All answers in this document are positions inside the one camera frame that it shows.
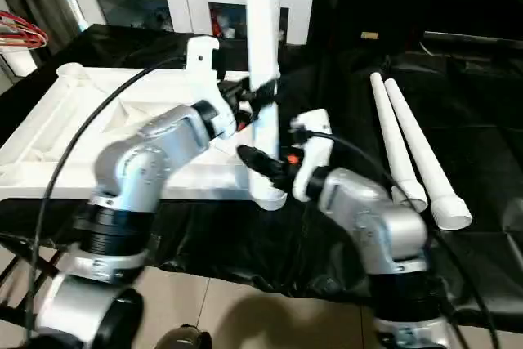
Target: table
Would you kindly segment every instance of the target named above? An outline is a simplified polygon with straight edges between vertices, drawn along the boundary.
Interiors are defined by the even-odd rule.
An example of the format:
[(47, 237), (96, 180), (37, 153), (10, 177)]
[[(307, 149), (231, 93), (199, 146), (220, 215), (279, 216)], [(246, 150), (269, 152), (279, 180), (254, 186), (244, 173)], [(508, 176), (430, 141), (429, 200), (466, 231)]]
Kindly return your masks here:
[[(144, 67), (176, 44), (185, 47), (187, 37), (93, 25), (0, 96), (0, 141), (52, 85), (59, 65), (77, 61), (85, 66)], [(227, 69), (246, 69), (244, 44), (226, 42), (223, 47)], [(369, 75), (385, 67), (396, 78), (475, 219), (466, 230), (444, 237), (466, 264), (497, 327), (523, 332), (521, 74), (488, 61), (419, 54), (399, 54), (383, 64), (381, 55), (357, 49), (324, 56), (320, 63), (317, 54), (302, 48), (280, 55), (283, 74), (288, 75), (281, 86), (282, 145), (288, 144), (284, 130), (294, 115), (323, 106), (334, 133), (387, 165)], [(383, 181), (353, 154), (335, 150), (332, 162)], [(44, 238), (62, 245), (74, 240), (72, 218), (84, 204), (53, 200)], [(30, 238), (37, 211), (38, 200), (1, 202), (0, 239)], [(435, 249), (433, 255), (458, 321), (483, 326), (477, 305), (445, 254)], [(272, 213), (245, 201), (163, 201), (154, 222), (149, 264), (288, 296), (369, 304), (366, 279), (347, 234), (314, 206), (292, 198)]]

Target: pipe end cap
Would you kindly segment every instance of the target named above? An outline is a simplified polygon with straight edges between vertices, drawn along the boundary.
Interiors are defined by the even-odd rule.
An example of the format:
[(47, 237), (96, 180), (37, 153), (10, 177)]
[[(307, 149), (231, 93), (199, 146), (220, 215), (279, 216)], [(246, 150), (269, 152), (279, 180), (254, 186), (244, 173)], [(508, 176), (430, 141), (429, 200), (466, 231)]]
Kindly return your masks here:
[(442, 230), (460, 230), (472, 223), (467, 204), (457, 195), (443, 196), (432, 201), (431, 212)]
[(392, 200), (394, 200), (395, 203), (410, 207), (410, 204), (408, 202), (408, 200), (410, 199), (418, 213), (422, 212), (427, 208), (427, 194), (425, 194), (425, 189), (423, 189), (423, 186), (419, 184), (418, 181), (398, 181), (398, 185), (401, 188), (403, 188), (403, 190), (407, 194), (407, 198), (405, 198), (405, 195), (403, 195), (403, 193), (398, 189), (398, 187), (393, 186), (391, 193)]

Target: black tablecloth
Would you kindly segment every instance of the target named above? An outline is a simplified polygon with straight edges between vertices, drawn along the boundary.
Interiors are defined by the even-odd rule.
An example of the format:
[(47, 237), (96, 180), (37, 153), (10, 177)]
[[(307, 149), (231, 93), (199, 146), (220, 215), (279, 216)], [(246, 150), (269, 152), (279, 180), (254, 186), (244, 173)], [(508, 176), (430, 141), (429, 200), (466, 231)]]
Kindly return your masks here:
[[(56, 67), (143, 67), (185, 46), (186, 35), (93, 26), (44, 67), (0, 96), (3, 143), (56, 79)], [(223, 43), (226, 68), (246, 69), (242, 43)], [(474, 216), (466, 230), (444, 233), (467, 265), (499, 329), (523, 332), (523, 78), (492, 61), (460, 61), (352, 50), (318, 56), (282, 51), (280, 125), (303, 110), (324, 107), (333, 132), (387, 164), (369, 74), (396, 78), (456, 192)], [(316, 63), (305, 67), (297, 65)], [(332, 161), (377, 181), (364, 161), (334, 150)], [(85, 201), (53, 200), (44, 237), (74, 238), (72, 217)], [(0, 203), (0, 235), (32, 234), (37, 200)], [(310, 204), (288, 197), (277, 212), (239, 201), (163, 201), (150, 241), (151, 266), (251, 284), (267, 292), (335, 302), (368, 303), (355, 249), (339, 227)], [(484, 325), (478, 307), (439, 249), (434, 263), (463, 324)]]

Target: white bracket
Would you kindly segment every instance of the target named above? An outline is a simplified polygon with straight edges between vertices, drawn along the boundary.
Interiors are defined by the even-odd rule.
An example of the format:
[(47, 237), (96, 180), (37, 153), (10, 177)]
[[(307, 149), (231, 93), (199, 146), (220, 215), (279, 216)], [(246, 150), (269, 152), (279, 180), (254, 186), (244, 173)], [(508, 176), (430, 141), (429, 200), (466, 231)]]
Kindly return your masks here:
[[(325, 134), (332, 133), (326, 110), (312, 110), (298, 115), (292, 121), (291, 127), (297, 128), (301, 126), (308, 131), (323, 132)], [(294, 198), (302, 202), (311, 200), (311, 198), (306, 196), (307, 185), (317, 167), (329, 165), (333, 144), (334, 142), (330, 139), (313, 136), (303, 145), (304, 157), (302, 166), (293, 183)]]

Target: white plastic tube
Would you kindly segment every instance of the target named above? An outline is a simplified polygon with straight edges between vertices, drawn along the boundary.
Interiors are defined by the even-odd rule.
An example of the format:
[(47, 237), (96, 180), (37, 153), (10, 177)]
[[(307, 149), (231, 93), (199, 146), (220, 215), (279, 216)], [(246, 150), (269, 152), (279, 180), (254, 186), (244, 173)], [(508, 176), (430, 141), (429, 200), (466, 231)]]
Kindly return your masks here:
[(465, 201), (455, 194), (396, 81), (388, 79), (385, 87), (431, 198), (431, 212), (436, 224), (442, 230), (458, 230), (469, 226), (472, 215)]
[[(251, 90), (279, 77), (278, 32), (279, 0), (247, 0), (248, 69)], [(279, 155), (278, 106), (262, 109), (253, 124), (253, 145), (270, 157)], [(253, 200), (265, 210), (276, 210), (285, 204), (287, 194), (270, 181), (249, 170), (249, 190)]]
[(416, 173), (410, 162), (407, 147), (401, 136), (400, 126), (398, 126), (396, 121), (394, 110), (380, 73), (372, 73), (370, 75), (370, 83), (373, 87), (374, 100), (376, 101), (376, 109), (382, 128), (391, 175), (407, 194), (405, 197), (396, 186), (393, 186), (392, 198), (395, 202), (405, 205), (408, 204), (407, 200), (410, 199), (420, 213), (427, 208), (427, 195), (423, 186), (416, 179)]

